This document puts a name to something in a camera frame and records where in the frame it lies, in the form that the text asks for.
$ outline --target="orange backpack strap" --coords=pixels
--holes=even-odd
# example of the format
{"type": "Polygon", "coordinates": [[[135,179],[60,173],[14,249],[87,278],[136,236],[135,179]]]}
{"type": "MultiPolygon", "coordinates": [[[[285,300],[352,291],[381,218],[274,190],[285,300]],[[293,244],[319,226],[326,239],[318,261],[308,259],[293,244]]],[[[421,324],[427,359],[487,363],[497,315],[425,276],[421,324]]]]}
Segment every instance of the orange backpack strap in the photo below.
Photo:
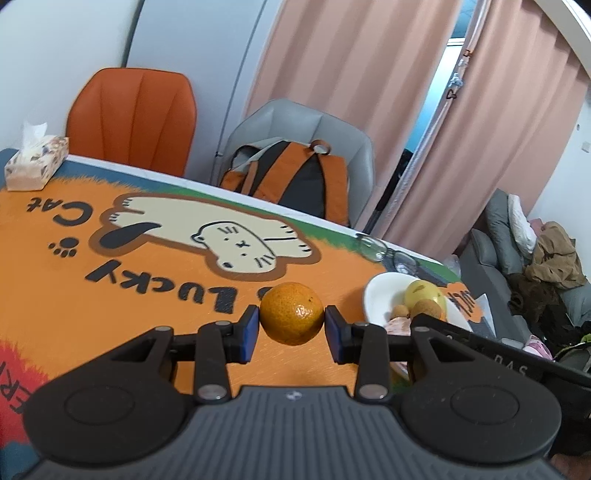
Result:
{"type": "Polygon", "coordinates": [[[224,190],[231,190],[232,192],[235,192],[240,184],[244,181],[244,177],[245,175],[242,172],[228,170],[222,178],[220,187],[224,190]]]}
{"type": "Polygon", "coordinates": [[[246,178],[244,179],[244,184],[242,185],[242,190],[240,193],[244,195],[248,195],[251,192],[252,184],[255,181],[256,171],[258,169],[258,162],[257,160],[253,160],[250,162],[248,166],[248,172],[246,173],[246,178]]]}
{"type": "Polygon", "coordinates": [[[305,145],[291,142],[269,168],[252,196],[267,202],[279,203],[295,174],[313,154],[314,152],[305,145]]]}
{"type": "Polygon", "coordinates": [[[318,160],[324,175],[324,218],[339,225],[349,226],[345,159],[335,155],[318,155],[318,160]]]}

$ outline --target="backpack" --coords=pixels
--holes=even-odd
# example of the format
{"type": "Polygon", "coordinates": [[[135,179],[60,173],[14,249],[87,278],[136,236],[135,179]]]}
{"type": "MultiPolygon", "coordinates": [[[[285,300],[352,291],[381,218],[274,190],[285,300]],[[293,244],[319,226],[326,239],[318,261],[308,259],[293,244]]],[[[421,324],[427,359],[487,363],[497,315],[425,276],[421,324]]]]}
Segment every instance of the backpack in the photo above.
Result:
{"type": "Polygon", "coordinates": [[[322,140],[309,146],[281,140],[264,149],[244,145],[233,158],[256,154],[228,170],[220,186],[349,226],[347,165],[330,150],[322,140]]]}

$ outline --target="clothes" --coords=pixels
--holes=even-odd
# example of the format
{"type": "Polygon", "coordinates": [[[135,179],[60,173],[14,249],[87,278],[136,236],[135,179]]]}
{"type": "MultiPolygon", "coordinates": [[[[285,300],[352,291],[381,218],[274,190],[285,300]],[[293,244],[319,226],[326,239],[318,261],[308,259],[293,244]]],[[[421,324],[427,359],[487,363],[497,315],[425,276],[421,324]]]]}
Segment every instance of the clothes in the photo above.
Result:
{"type": "Polygon", "coordinates": [[[548,222],[538,237],[531,265],[525,268],[530,280],[548,282],[567,290],[585,284],[583,268],[574,242],[556,222],[548,222]]]}
{"type": "Polygon", "coordinates": [[[538,322],[546,305],[562,304],[556,288],[549,283],[530,280],[521,273],[508,275],[507,283],[511,288],[511,314],[521,315],[530,327],[538,322]]]}

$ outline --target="orange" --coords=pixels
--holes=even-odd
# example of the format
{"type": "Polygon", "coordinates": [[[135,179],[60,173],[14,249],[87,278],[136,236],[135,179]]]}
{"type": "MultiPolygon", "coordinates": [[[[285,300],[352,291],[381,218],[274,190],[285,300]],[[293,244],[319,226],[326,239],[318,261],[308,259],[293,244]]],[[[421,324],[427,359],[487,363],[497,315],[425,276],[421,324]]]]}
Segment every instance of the orange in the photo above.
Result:
{"type": "Polygon", "coordinates": [[[324,307],[311,288],[286,282],[265,293],[259,319],[267,335],[276,342],[302,345],[322,328],[324,307]]]}

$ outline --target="pink curtain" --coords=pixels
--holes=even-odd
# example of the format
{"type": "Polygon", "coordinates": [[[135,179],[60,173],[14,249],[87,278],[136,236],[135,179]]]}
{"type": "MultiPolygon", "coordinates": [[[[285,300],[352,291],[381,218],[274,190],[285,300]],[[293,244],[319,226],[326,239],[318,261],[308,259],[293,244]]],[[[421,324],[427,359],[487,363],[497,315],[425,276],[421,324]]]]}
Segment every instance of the pink curtain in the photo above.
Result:
{"type": "Polygon", "coordinates": [[[363,227],[413,128],[462,0],[285,0],[249,112],[289,98],[364,130],[376,188],[363,227]]]}
{"type": "Polygon", "coordinates": [[[434,258],[453,252],[498,187],[528,212],[550,178],[589,78],[533,0],[492,0],[465,86],[402,201],[374,235],[434,258]]]}

